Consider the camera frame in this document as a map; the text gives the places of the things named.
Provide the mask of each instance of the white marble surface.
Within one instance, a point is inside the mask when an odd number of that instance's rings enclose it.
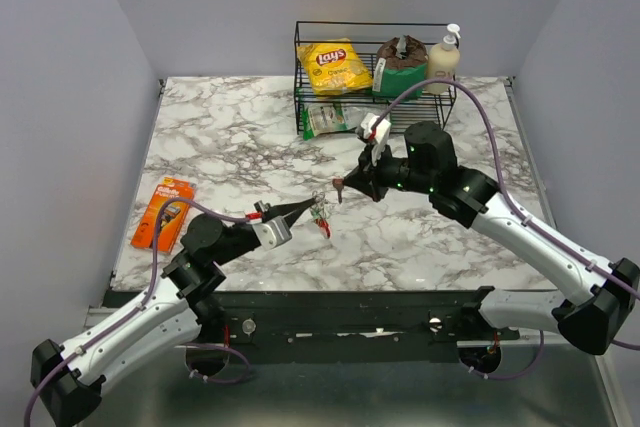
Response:
[[[502,81],[462,82],[488,110],[512,194],[541,217]],[[277,204],[302,200],[314,190],[328,193],[331,239],[324,239],[305,214],[288,244],[224,265],[221,290],[552,287],[501,246],[435,213],[426,196],[390,191],[376,204],[346,189],[338,205],[330,181],[355,167],[362,143],[345,134],[306,142],[297,136],[292,84],[290,77],[169,79],[112,280],[115,290],[140,290],[150,278],[150,251],[129,242],[164,176],[195,182],[198,202],[235,215],[252,211],[258,200]],[[484,126],[462,93],[447,130],[459,163],[495,177]],[[396,155],[405,155],[401,136],[390,145]],[[187,220],[196,214],[191,209]],[[179,249],[176,244],[173,254]],[[169,256],[161,259],[165,265]]]

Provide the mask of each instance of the yellow chip bag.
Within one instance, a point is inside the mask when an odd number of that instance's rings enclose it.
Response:
[[[349,39],[338,39],[297,48],[298,59],[316,95],[340,95],[373,85],[369,69],[349,42]]]

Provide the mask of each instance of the wire basket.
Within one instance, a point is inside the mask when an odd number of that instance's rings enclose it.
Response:
[[[297,48],[301,45],[328,42],[340,43],[328,39],[346,37],[350,39],[348,43],[353,46],[373,77],[377,64],[376,55],[378,49],[389,39],[400,35],[411,35],[426,46],[431,46],[442,40],[442,37],[446,34],[447,25],[448,24],[298,21],[296,22],[294,37],[294,53],[297,52]],[[320,99],[313,93],[309,76],[297,55],[295,59],[296,69],[293,97],[298,133],[304,130],[301,115],[303,109],[308,108],[308,106],[312,104],[337,101],[340,102],[343,109],[349,109],[350,107],[370,107],[373,111],[379,112],[393,101],[393,98],[374,97],[371,89],[362,89]],[[423,120],[435,122],[444,129],[457,96],[458,92],[456,88],[449,87],[447,91],[440,95],[429,94],[423,91],[422,95],[417,99],[401,102],[390,114],[391,133],[403,133],[411,124]]]

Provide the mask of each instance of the metal floor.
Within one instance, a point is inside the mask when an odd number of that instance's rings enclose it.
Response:
[[[535,352],[506,349],[505,372]],[[244,384],[204,385],[188,379],[183,356],[173,349],[124,379],[83,427],[616,425],[595,359],[563,344],[548,345],[538,369],[511,382],[412,362],[261,365]]]

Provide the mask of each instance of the white pump bottle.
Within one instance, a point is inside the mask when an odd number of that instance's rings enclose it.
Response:
[[[456,38],[460,38],[460,26],[457,24],[447,25],[449,32],[439,44],[431,47],[429,59],[427,61],[427,79],[443,78],[453,79],[458,62],[460,62],[460,51],[456,46]],[[430,84],[426,90],[430,94],[442,94],[449,88],[447,84]]]

